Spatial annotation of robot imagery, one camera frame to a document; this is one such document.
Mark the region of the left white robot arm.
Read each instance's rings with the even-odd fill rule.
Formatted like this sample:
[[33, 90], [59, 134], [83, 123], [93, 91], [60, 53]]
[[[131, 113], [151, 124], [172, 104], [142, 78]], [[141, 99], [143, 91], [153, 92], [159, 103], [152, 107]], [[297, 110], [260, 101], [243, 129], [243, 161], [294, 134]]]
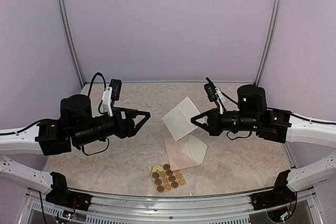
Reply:
[[1, 131], [1, 175], [22, 182], [44, 194], [52, 194], [66, 206], [73, 201], [66, 178], [60, 173], [45, 173], [5, 159], [7, 154], [31, 153], [44, 156], [84, 151], [85, 145], [106, 142], [109, 136], [133, 137], [151, 117], [149, 112], [113, 108], [111, 114], [92, 116], [91, 100], [83, 94], [61, 100], [60, 118], [42, 119], [23, 129]]

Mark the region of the brown seal sticker sheet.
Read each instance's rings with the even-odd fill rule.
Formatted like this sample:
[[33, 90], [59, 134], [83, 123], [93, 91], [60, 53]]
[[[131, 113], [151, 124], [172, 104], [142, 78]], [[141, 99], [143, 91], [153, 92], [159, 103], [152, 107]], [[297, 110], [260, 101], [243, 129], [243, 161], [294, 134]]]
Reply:
[[158, 193], [164, 193], [187, 185], [182, 172], [179, 169], [171, 170], [169, 163], [149, 166], [149, 171]]

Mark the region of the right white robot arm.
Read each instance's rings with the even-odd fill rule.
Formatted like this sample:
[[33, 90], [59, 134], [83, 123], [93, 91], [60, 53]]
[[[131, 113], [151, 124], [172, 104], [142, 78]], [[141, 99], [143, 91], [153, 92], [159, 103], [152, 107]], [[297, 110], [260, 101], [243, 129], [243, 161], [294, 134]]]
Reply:
[[[237, 89], [237, 110], [227, 111], [222, 99], [226, 96], [212, 82], [204, 85], [208, 99], [216, 108], [191, 118], [191, 123], [219, 136], [223, 132], [255, 133], [257, 137], [277, 143], [309, 143], [335, 148], [335, 122], [317, 120], [291, 111], [267, 107], [266, 93], [262, 87], [246, 84]], [[269, 192], [273, 205], [281, 204], [292, 192], [335, 174], [335, 152], [299, 169], [282, 172], [277, 177], [277, 187]]]

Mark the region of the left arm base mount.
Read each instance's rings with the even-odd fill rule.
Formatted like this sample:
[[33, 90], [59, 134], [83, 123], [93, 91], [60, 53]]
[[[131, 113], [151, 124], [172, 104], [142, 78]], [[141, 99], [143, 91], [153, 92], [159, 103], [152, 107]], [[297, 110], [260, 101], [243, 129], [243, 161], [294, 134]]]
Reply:
[[53, 189], [46, 195], [46, 201], [55, 205], [72, 208], [74, 210], [88, 211], [92, 196], [77, 191], [61, 191]]

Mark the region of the pink envelope with cream flap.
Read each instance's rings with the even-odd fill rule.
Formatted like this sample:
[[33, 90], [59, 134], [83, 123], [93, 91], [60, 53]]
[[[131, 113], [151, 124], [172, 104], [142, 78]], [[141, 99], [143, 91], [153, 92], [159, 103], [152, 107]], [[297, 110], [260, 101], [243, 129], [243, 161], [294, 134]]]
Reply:
[[203, 141], [193, 135], [187, 135], [178, 141], [167, 138], [164, 145], [171, 170], [201, 165], [208, 149]]

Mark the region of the cream letter with ornate border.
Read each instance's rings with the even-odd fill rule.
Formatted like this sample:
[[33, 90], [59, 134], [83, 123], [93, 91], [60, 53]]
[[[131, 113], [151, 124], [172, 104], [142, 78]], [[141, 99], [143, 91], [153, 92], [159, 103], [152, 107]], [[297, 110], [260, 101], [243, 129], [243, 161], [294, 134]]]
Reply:
[[186, 97], [162, 117], [162, 120], [173, 139], [177, 142], [197, 128], [191, 122], [191, 118], [197, 115], [199, 115], [199, 110], [192, 100]]

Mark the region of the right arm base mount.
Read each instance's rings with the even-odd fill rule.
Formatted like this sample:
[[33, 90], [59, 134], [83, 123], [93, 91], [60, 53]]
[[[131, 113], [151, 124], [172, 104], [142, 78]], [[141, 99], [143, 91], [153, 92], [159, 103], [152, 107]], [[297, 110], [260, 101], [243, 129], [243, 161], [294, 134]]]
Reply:
[[254, 211], [285, 205], [295, 201], [297, 194], [292, 191], [265, 191], [251, 195]]

